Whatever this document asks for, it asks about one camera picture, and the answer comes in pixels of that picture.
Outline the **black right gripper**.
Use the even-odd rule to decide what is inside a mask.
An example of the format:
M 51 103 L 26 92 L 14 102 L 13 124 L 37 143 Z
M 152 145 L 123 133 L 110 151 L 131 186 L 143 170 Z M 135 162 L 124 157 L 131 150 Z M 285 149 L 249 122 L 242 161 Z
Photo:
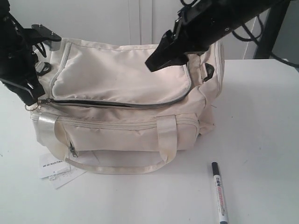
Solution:
M 175 34 L 164 33 L 154 52 L 145 61 L 151 72 L 187 64 L 185 54 L 204 51 L 275 5 L 274 0 L 193 0 L 181 1 L 179 25 Z

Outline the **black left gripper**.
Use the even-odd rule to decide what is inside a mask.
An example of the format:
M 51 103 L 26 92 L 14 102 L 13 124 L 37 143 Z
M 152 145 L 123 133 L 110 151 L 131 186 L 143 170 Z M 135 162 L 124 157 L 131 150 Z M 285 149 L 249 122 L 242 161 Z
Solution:
M 0 2 L 0 81 L 18 95 L 25 105 L 33 105 L 45 94 L 37 78 L 27 31 L 10 14 L 7 0 Z

